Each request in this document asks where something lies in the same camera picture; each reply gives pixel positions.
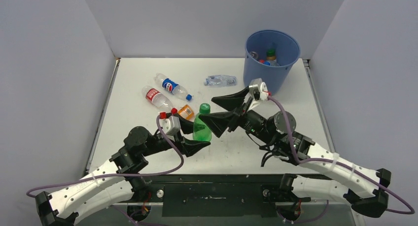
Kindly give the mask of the green plastic bottle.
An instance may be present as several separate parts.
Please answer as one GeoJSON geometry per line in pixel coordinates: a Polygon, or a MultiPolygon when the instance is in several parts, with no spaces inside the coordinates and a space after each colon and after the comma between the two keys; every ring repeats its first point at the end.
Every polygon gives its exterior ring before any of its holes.
{"type": "Polygon", "coordinates": [[[210,142],[212,139],[212,132],[210,128],[201,120],[202,114],[210,113],[210,105],[208,103],[202,103],[199,107],[199,112],[195,117],[193,125],[193,139],[198,141],[210,142]]]}

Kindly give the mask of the orange juice bottle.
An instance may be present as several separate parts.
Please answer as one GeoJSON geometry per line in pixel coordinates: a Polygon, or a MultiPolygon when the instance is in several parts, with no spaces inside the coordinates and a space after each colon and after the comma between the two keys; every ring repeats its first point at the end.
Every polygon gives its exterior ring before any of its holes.
{"type": "Polygon", "coordinates": [[[193,109],[188,105],[184,105],[182,108],[178,110],[178,114],[186,120],[193,121],[195,117],[195,113],[193,109]]]}

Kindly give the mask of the Starbucks latte bottle green cap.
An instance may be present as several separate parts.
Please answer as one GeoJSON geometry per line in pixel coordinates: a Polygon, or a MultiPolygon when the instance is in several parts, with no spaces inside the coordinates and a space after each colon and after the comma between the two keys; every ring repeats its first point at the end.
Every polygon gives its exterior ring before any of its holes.
{"type": "Polygon", "coordinates": [[[272,63],[271,66],[278,66],[275,48],[270,48],[266,51],[266,61],[272,63]]]}

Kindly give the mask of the blue plastic bin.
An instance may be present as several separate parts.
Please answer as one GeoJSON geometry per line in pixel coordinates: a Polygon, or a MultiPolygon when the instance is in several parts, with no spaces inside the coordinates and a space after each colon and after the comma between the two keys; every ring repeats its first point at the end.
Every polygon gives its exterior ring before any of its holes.
{"type": "Polygon", "coordinates": [[[260,78],[270,93],[277,93],[300,54],[298,42],[284,32],[263,30],[251,34],[245,43],[244,84],[248,86],[260,78]]]}

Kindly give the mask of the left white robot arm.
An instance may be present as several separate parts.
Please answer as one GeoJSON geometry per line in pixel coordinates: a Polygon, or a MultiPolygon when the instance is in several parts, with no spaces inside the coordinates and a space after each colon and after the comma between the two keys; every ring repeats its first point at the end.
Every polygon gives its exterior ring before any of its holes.
{"type": "Polygon", "coordinates": [[[141,173],[148,165],[147,156],[173,149],[180,157],[179,166],[157,175],[172,173],[209,141],[189,140],[181,131],[192,133],[193,123],[184,118],[167,114],[157,117],[158,132],[152,134],[138,126],[130,130],[124,145],[95,170],[74,183],[62,184],[62,189],[48,193],[45,187],[35,196],[37,213],[43,226],[74,226],[87,216],[115,203],[142,201],[152,196],[145,177],[141,173]]]}

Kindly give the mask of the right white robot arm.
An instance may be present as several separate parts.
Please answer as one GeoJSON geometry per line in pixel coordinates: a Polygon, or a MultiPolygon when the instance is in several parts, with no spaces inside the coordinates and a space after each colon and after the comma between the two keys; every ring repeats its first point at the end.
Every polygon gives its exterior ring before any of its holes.
{"type": "Polygon", "coordinates": [[[332,200],[371,218],[378,218],[388,211],[390,171],[361,167],[338,153],[326,150],[297,132],[295,120],[282,106],[278,113],[269,118],[264,118],[254,110],[262,102],[271,100],[272,96],[266,89],[246,87],[235,94],[213,97],[212,102],[223,107],[224,111],[203,114],[200,118],[217,137],[226,131],[242,128],[249,137],[259,139],[262,142],[259,148],[266,152],[262,163],[277,157],[283,162],[324,176],[323,179],[296,174],[283,176],[279,195],[284,200],[332,200]]]}

